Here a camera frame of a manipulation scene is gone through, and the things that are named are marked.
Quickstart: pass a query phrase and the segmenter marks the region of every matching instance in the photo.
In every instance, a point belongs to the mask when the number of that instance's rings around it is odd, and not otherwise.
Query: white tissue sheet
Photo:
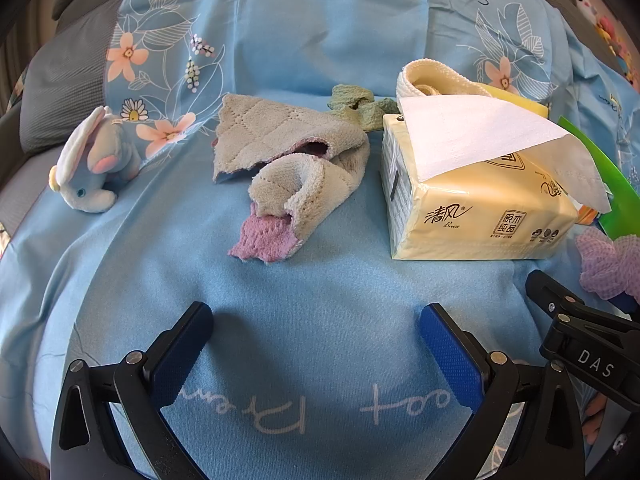
[[[468,164],[522,152],[564,190],[601,213],[607,192],[587,148],[552,121],[481,95],[399,98],[420,182]]]

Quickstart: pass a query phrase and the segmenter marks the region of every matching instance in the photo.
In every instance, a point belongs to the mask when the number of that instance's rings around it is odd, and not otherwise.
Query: square logo
[[[524,220],[527,214],[524,211],[507,209],[494,229],[494,235],[512,235]]]

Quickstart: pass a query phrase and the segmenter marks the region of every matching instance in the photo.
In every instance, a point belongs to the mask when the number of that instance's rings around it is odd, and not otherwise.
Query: green object
[[[625,235],[640,236],[640,197],[629,181],[620,173],[595,143],[565,117],[560,117],[558,125],[574,134],[587,147],[596,163],[602,181],[609,186],[613,199],[611,212],[600,215],[598,221],[612,240]]]
[[[334,86],[327,105],[331,108],[330,114],[358,124],[365,132],[381,130],[383,115],[400,113],[393,99],[385,97],[375,101],[371,90],[356,85]]]

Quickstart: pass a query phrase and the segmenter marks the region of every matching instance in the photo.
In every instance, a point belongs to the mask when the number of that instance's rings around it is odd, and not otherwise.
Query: orange flower
[[[512,94],[520,95],[518,89],[511,84],[513,79],[511,76],[511,63],[509,60],[502,56],[500,58],[500,68],[496,68],[490,61],[485,62],[484,71],[489,76],[491,82],[489,85],[501,88]]]
[[[173,144],[179,140],[183,140],[184,131],[191,126],[196,120],[196,114],[189,112],[184,114],[178,123],[174,126],[171,121],[166,119],[162,121],[154,121],[156,127],[152,128],[146,124],[136,126],[136,134],[140,139],[152,140],[150,145],[146,147],[146,158],[155,155],[166,144]]]
[[[149,56],[149,51],[144,48],[136,48],[133,45],[133,34],[125,32],[120,37],[120,48],[107,50],[107,61],[113,61],[107,72],[107,81],[116,79],[120,72],[127,81],[133,81],[136,75],[133,73],[131,63],[142,65]]]

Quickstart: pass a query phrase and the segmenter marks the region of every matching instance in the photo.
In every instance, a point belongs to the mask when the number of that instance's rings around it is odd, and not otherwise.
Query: tissue pack
[[[384,116],[382,183],[397,260],[546,258],[577,219],[571,198],[519,152],[420,182],[409,133]]]

